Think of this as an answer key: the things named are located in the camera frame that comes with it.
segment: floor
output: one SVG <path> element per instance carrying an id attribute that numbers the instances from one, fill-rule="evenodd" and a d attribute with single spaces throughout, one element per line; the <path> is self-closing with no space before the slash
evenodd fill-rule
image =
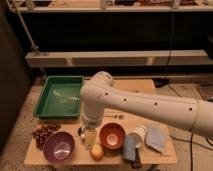
<path id="1" fill-rule="evenodd" d="M 183 96 L 201 99 L 200 94 L 196 89 L 196 84 L 170 84 L 170 86 L 164 86 L 157 88 L 158 94 L 171 95 L 171 96 Z M 19 117 L 14 125 L 11 135 L 7 141 L 7 144 L 0 155 L 0 170 L 1 171 L 67 171 L 67 170 L 116 170 L 116 171 L 129 171 L 132 170 L 130 167 L 123 166 L 111 166 L 111 167 L 100 167 L 100 166 L 86 166 L 86 167 L 71 167 L 71 168 L 58 168 L 53 169 L 50 167 L 43 166 L 25 166 L 23 161 L 25 154 L 31 139 L 31 132 L 34 130 L 36 125 L 36 119 L 33 118 L 29 113 L 33 112 L 33 108 L 27 106 L 32 105 L 32 96 L 26 98 L 24 107 L 22 108 Z M 190 133 L 169 127 L 170 134 L 181 139 L 190 139 Z M 205 139 L 197 135 L 194 136 L 194 141 L 199 142 L 205 146 L 208 146 Z M 161 171 L 189 171 L 190 170 L 190 153 L 189 143 L 173 141 L 175 150 L 177 153 L 178 163 L 175 165 L 161 165 L 157 169 Z M 213 151 L 204 149 L 198 145 L 193 145 L 193 159 L 194 159 L 194 171 L 209 171 L 212 169 Z"/>

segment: black cable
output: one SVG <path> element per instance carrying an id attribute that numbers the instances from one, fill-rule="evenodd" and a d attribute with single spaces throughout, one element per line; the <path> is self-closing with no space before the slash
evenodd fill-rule
<path id="1" fill-rule="evenodd" d="M 166 61 L 166 66 L 165 66 L 165 70 L 164 70 L 164 75 L 165 78 L 167 78 L 167 74 L 168 74 L 168 66 L 169 66 L 169 62 L 171 60 L 171 55 L 172 55 L 172 47 L 173 47 L 173 41 L 174 41 L 174 24 L 175 24 L 175 18 L 174 18 L 174 12 L 173 12 L 173 7 L 171 7 L 171 32 L 170 32 L 170 44 L 169 44 L 169 57 L 167 58 Z"/>
<path id="2" fill-rule="evenodd" d="M 169 136 L 176 141 L 182 141 L 182 142 L 190 143 L 190 140 L 180 139 L 180 138 L 174 137 L 172 135 L 169 135 Z M 192 144 L 195 144 L 195 145 L 198 145 L 198 146 L 205 148 L 207 150 L 213 151 L 213 148 L 209 148 L 209 147 L 207 147 L 203 144 L 200 144 L 200 143 L 197 143 L 197 142 L 194 142 L 194 141 L 192 141 Z"/>
<path id="3" fill-rule="evenodd" d="M 206 142 L 207 142 L 209 145 L 213 146 L 213 143 L 212 143 L 208 138 L 206 138 Z"/>
<path id="4" fill-rule="evenodd" d="M 168 87 L 179 97 L 181 97 L 181 95 L 169 84 Z"/>
<path id="5" fill-rule="evenodd" d="M 169 84 L 169 79 L 167 78 L 167 74 L 168 74 L 169 63 L 171 60 L 172 47 L 173 47 L 173 41 L 174 41 L 174 23 L 175 23 L 174 12 L 173 12 L 173 7 L 171 7 L 171 31 L 170 31 L 170 40 L 169 40 L 169 56 L 167 58 L 166 65 L 164 68 L 164 78 L 153 79 L 155 87 L 157 88 L 160 88 Z"/>
<path id="6" fill-rule="evenodd" d="M 193 148 L 192 148 L 192 145 L 193 145 L 193 137 L 194 137 L 194 134 L 191 134 L 191 138 L 190 138 L 190 161 L 191 161 L 191 171 L 193 171 Z"/>

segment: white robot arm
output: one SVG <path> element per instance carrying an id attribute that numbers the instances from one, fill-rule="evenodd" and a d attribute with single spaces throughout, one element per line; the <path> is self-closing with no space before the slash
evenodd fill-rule
<path id="1" fill-rule="evenodd" d="M 134 93 L 112 87 L 113 78 L 98 72 L 81 89 L 83 123 L 100 126 L 105 108 L 113 108 L 213 139 L 213 104 L 172 96 Z"/>

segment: green tray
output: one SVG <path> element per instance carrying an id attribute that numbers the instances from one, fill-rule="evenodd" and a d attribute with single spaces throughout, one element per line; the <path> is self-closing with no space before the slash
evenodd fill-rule
<path id="1" fill-rule="evenodd" d="M 49 76 L 42 89 L 34 116 L 40 119 L 78 118 L 82 76 Z"/>

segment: mug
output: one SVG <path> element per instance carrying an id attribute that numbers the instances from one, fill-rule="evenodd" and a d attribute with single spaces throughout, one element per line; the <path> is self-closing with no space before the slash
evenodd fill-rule
<path id="1" fill-rule="evenodd" d="M 142 124 L 138 125 L 133 131 L 129 133 L 129 135 L 132 136 L 136 141 L 136 148 L 141 147 L 141 145 L 145 141 L 146 134 L 147 129 Z"/>

